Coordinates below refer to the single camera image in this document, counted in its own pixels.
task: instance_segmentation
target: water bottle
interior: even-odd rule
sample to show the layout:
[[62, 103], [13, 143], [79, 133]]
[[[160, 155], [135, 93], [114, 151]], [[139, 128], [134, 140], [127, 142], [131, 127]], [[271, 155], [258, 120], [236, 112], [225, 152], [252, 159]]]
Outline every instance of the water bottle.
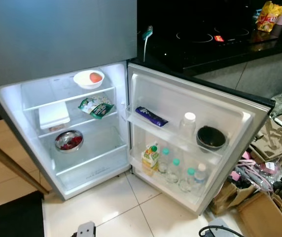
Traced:
[[158, 164], [159, 164], [159, 172], [162, 174], [165, 174], [167, 171], [167, 166], [169, 164], [169, 153], [170, 150], [168, 148], [163, 148], [162, 150], [162, 155], [158, 159]]
[[192, 139], [196, 128], [196, 115], [191, 112], [187, 112], [184, 118], [179, 123], [180, 136]]
[[194, 185], [193, 189], [195, 191], [199, 191], [206, 180], [207, 174], [206, 174], [206, 166], [202, 163], [198, 165], [198, 169], [196, 170], [194, 174]]
[[194, 174], [195, 170], [193, 168], [188, 168], [187, 174], [185, 174], [182, 179], [179, 181], [179, 188], [183, 192], [190, 192], [194, 186]]
[[177, 183], [180, 175], [179, 159], [174, 159], [167, 168], [166, 180], [170, 183]]

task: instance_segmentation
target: red food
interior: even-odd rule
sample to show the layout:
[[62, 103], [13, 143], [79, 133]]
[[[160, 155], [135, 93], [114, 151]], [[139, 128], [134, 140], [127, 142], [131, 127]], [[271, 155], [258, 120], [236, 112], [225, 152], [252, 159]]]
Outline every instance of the red food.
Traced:
[[68, 141], [68, 143], [61, 146], [60, 150], [72, 149], [72, 148], [76, 147], [78, 144], [80, 144], [82, 140], [83, 140], [83, 138], [80, 137], [80, 136], [73, 137], [70, 141]]
[[99, 75], [98, 73], [91, 73], [90, 74], [90, 80], [92, 81], [92, 83], [97, 83], [99, 81], [101, 81], [103, 79], [103, 77], [101, 75]]

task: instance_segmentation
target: white bowl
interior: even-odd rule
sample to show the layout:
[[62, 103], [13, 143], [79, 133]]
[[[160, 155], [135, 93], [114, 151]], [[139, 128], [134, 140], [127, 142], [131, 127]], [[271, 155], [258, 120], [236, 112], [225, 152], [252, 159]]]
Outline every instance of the white bowl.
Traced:
[[[90, 74], [91, 73], [97, 73], [100, 76], [102, 76], [102, 79], [97, 82], [97, 83], [93, 83], [90, 79]], [[103, 83], [103, 80], [105, 78], [104, 73], [102, 73], [101, 71], [96, 71], [96, 70], [86, 70], [83, 72], [79, 72], [77, 74], [75, 74], [75, 76], [73, 77], [73, 81], [78, 84], [80, 87], [82, 87], [83, 89], [95, 89], [97, 87], [100, 87]]]

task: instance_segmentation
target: teal bottle cap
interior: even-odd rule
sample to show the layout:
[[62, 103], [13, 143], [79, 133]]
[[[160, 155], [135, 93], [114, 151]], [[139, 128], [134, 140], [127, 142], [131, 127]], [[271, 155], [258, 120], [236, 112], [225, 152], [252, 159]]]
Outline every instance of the teal bottle cap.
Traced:
[[162, 153], [165, 155], [168, 155], [170, 153], [170, 150], [168, 148], [163, 148]]
[[173, 160], [173, 164], [176, 165], [176, 166], [178, 166], [178, 165], [179, 165], [179, 159], [174, 159], [174, 160]]
[[187, 173], [188, 173], [188, 175], [194, 175], [195, 170], [193, 168], [188, 168]]
[[154, 152], [156, 152], [156, 151], [157, 151], [157, 147], [156, 147], [156, 146], [152, 146], [152, 147], [151, 147], [151, 150], [154, 151]]

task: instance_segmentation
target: refrigerator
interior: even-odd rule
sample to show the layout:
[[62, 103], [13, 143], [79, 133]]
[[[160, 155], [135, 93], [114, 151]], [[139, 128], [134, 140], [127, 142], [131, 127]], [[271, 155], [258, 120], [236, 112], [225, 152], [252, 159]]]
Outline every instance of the refrigerator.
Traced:
[[[137, 51], [134, 0], [8, 2], [0, 3], [0, 114], [54, 192], [67, 200], [132, 166], [140, 179], [201, 214], [274, 104], [129, 61]], [[103, 72], [100, 87], [83, 89], [73, 81], [88, 69]], [[114, 104], [102, 119], [78, 108], [92, 96]], [[65, 103], [69, 122], [58, 130], [42, 129], [39, 111], [58, 103]], [[139, 106], [168, 123], [151, 123], [136, 112]], [[211, 151], [182, 138], [178, 125], [186, 112], [196, 115], [195, 133], [206, 125], [217, 128], [226, 137], [224, 146]], [[68, 130], [80, 131], [84, 141], [78, 151], [64, 154], [54, 141]], [[145, 168], [142, 152], [154, 142], [180, 160], [182, 173], [204, 164], [203, 187], [185, 193], [164, 174]]]

